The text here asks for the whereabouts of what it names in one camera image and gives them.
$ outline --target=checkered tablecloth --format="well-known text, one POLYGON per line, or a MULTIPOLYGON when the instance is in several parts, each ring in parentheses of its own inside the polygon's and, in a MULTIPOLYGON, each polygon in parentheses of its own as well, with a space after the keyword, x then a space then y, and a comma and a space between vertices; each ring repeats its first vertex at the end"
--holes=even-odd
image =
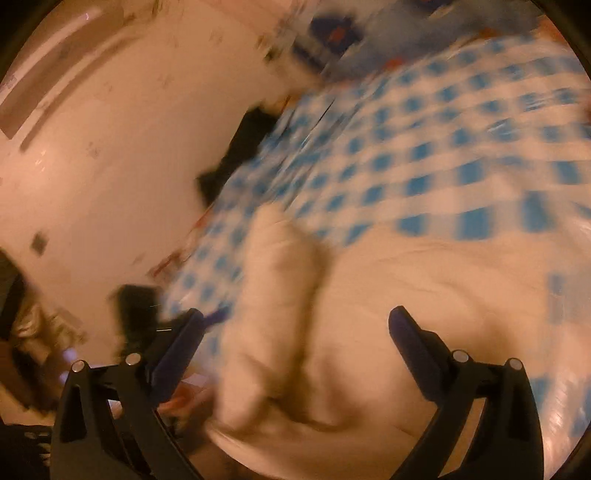
MULTIPOLYGON (((264 202, 346 247, 376 223, 478 241, 591 218, 589 79, 574 54, 530 37, 471 44, 393 74, 304 98, 229 180, 164 311, 233 307, 243 240, 264 202)), ((214 368, 223 325, 198 351, 214 368)))

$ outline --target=white floor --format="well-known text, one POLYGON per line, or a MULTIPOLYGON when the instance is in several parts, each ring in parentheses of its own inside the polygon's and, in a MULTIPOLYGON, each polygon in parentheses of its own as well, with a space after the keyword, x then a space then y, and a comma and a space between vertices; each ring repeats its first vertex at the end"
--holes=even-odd
POLYGON ((255 35, 196 0, 73 82, 33 127, 0 133, 0 246, 84 324, 80 356, 112 360, 108 297, 146 283, 203 206, 193 179, 223 155, 242 115, 294 85, 261 61, 255 35), (48 238, 38 256, 36 232, 48 238))

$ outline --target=folded cloth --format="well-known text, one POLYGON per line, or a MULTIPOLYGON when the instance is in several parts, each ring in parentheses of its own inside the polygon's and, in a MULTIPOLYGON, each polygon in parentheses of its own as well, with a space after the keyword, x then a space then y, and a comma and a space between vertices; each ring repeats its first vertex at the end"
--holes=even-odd
POLYGON ((249 469, 288 480, 391 477, 435 411, 389 337, 397 305, 450 349, 544 368, 543 235, 461 244, 377 227, 322 268, 319 246, 282 216, 276 205, 256 213, 207 427, 249 469))

